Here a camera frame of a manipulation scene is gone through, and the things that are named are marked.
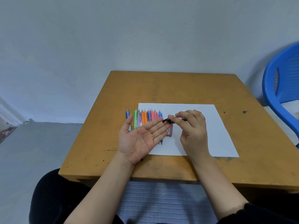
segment person's left hand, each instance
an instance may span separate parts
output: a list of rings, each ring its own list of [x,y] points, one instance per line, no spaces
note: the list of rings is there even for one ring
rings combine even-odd
[[[132,120],[133,114],[130,114],[119,131],[118,152],[135,165],[167,135],[171,125],[159,117],[129,132]]]

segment hand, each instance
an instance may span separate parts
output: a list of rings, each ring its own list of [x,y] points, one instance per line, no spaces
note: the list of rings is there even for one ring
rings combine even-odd
[[[159,117],[128,132],[132,120],[133,114],[130,114],[119,131],[118,152],[135,165],[167,135],[171,125],[163,123],[163,117]]]
[[[210,156],[207,145],[207,127],[204,115],[197,110],[176,113],[176,117],[168,118],[182,128],[181,143],[194,166],[200,164]]]

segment black sleeve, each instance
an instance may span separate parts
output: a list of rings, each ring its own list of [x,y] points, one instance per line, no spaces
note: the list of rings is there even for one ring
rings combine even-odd
[[[256,205],[247,203],[244,209],[239,210],[236,214],[231,214],[222,218],[218,224],[234,224],[234,223],[286,223],[286,224],[299,224],[299,222],[288,219],[282,215],[276,214],[266,208],[258,207]]]

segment black pen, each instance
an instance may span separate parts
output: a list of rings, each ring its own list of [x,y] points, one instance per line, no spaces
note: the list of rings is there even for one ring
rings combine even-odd
[[[172,122],[169,118],[162,120],[162,122],[165,122],[165,121],[168,122],[169,124],[174,124],[175,123],[175,122]]]

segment chair backrest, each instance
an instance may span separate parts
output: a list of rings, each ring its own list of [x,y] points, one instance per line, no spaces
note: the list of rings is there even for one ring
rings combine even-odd
[[[271,109],[299,138],[299,121],[281,105],[299,100],[299,43],[284,49],[268,63],[262,87]]]

